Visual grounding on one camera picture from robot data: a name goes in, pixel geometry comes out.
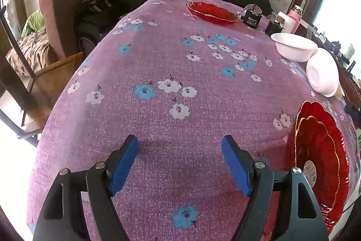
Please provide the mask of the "white bowl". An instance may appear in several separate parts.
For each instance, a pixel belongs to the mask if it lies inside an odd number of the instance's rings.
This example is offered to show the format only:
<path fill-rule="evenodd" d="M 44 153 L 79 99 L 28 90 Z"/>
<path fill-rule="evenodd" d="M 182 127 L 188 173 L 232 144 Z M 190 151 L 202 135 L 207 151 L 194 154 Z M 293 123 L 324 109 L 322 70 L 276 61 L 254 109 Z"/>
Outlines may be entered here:
<path fill-rule="evenodd" d="M 318 48 L 306 65 L 306 74 L 313 91 L 332 97 L 339 85 L 339 72 L 332 55 L 323 48 Z"/>
<path fill-rule="evenodd" d="M 293 62 L 307 62 L 318 49 L 317 44 L 305 37 L 290 33 L 275 33 L 271 35 L 277 52 Z"/>

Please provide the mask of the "red glass plate near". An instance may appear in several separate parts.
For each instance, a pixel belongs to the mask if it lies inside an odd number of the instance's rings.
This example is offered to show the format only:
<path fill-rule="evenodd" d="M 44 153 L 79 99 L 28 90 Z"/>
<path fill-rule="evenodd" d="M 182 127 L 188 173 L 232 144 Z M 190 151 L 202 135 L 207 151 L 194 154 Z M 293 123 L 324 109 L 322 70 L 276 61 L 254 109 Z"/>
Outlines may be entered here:
<path fill-rule="evenodd" d="M 285 167 L 301 168 L 330 234 L 349 193 L 349 158 L 334 118 L 317 101 L 304 101 L 294 119 Z"/>

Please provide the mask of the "red glass plate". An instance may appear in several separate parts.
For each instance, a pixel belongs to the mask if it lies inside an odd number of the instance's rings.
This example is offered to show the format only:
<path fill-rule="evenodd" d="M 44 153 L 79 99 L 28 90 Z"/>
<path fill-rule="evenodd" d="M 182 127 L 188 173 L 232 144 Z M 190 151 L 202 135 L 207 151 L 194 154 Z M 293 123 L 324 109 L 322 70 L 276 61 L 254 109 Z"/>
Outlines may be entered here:
<path fill-rule="evenodd" d="M 188 10 L 202 20 L 219 25 L 235 24 L 239 18 L 232 12 L 213 4 L 188 2 Z"/>
<path fill-rule="evenodd" d="M 317 101 L 304 101 L 294 119 L 285 167 L 301 168 L 330 234 L 349 193 L 349 158 L 334 118 Z"/>

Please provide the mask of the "wooden side table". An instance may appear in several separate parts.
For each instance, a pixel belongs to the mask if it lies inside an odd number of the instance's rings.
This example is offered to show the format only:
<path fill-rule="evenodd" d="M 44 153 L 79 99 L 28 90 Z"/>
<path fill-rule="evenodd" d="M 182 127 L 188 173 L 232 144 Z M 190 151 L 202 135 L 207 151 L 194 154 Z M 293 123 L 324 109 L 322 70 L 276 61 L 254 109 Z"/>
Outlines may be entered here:
<path fill-rule="evenodd" d="M 7 61 L 1 65 L 1 86 L 23 111 L 20 126 L 4 112 L 1 112 L 1 121 L 15 132 L 18 139 L 37 146 L 37 135 L 43 131 L 56 101 L 82 61 L 82 52 L 61 59 L 35 73 L 27 86 Z"/>

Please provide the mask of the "white bowl upright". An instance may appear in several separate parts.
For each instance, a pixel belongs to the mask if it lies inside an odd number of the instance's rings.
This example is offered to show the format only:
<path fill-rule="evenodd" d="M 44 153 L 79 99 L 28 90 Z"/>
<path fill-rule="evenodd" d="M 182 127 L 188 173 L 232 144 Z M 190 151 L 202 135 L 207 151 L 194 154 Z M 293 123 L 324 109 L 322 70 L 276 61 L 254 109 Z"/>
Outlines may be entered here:
<path fill-rule="evenodd" d="M 290 33 L 275 33 L 271 35 L 277 52 L 293 62 L 307 62 L 318 49 L 317 44 L 305 37 Z"/>

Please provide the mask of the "patterned blanket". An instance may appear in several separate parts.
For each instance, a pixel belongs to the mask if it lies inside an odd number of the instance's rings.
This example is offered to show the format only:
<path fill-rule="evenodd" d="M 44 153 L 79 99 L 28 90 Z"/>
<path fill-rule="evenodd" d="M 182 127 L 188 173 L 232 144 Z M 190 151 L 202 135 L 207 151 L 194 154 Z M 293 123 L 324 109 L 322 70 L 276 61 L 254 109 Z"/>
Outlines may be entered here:
<path fill-rule="evenodd" d="M 31 32 L 17 43 L 34 72 L 38 72 L 58 61 L 45 29 L 41 32 Z M 8 51 L 6 59 L 19 76 L 29 76 L 14 48 Z"/>

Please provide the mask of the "purple floral tablecloth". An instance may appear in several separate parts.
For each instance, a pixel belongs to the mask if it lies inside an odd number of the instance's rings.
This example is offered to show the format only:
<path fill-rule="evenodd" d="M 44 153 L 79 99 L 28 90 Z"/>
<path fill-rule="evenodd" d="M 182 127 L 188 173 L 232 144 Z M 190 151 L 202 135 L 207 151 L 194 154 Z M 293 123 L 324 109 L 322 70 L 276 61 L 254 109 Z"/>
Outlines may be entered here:
<path fill-rule="evenodd" d="M 360 176 L 351 119 L 313 91 L 302 64 L 282 58 L 262 30 L 219 26 L 187 3 L 148 0 L 123 17 L 82 63 L 56 102 L 37 148 L 27 224 L 35 228 L 62 168 L 107 159 L 128 135 L 139 154 L 113 203 L 131 240 L 230 240 L 247 204 L 224 162 L 231 135 L 254 158 L 285 164 L 304 101 L 335 118 Z"/>

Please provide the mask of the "dark small jar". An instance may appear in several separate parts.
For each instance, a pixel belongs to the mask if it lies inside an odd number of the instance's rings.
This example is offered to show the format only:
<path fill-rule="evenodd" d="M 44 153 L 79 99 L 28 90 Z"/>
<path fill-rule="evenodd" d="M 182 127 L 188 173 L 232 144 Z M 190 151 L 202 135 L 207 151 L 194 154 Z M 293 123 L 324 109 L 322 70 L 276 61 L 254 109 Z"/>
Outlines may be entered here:
<path fill-rule="evenodd" d="M 279 22 L 270 20 L 265 29 L 265 33 L 270 37 L 272 34 L 280 33 L 282 30 L 283 27 Z"/>

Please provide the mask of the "white plastic jar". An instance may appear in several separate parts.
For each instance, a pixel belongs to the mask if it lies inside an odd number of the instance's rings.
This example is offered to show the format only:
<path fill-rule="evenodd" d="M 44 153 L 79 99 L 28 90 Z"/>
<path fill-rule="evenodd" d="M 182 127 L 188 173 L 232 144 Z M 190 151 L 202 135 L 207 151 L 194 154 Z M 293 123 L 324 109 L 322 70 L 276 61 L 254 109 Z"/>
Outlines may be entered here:
<path fill-rule="evenodd" d="M 275 21 L 280 24 L 282 28 L 281 32 L 283 33 L 291 33 L 294 24 L 296 23 L 295 20 L 293 20 L 291 17 L 281 11 L 279 11 L 279 13 L 277 14 Z"/>

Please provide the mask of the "pink water bottle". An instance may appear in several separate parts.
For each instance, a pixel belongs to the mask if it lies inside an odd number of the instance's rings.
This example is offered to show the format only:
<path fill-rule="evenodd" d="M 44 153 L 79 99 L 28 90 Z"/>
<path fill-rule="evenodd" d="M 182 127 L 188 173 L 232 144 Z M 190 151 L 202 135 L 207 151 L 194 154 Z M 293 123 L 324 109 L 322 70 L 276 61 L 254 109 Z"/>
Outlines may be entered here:
<path fill-rule="evenodd" d="M 292 34 L 294 34 L 298 29 L 298 26 L 302 19 L 302 14 L 303 14 L 303 8 L 300 7 L 299 5 L 294 5 L 294 7 L 288 13 L 288 16 L 295 21 L 294 26 L 291 30 Z"/>

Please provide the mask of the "red glass plate far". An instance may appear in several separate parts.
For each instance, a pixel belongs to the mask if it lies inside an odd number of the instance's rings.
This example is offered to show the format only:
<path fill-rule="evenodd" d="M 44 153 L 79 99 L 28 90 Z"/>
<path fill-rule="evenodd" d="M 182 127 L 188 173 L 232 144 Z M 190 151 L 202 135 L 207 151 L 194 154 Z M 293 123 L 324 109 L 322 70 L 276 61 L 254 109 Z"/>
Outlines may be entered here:
<path fill-rule="evenodd" d="M 213 4 L 188 2 L 188 10 L 202 20 L 219 25 L 235 24 L 239 18 L 232 12 Z"/>

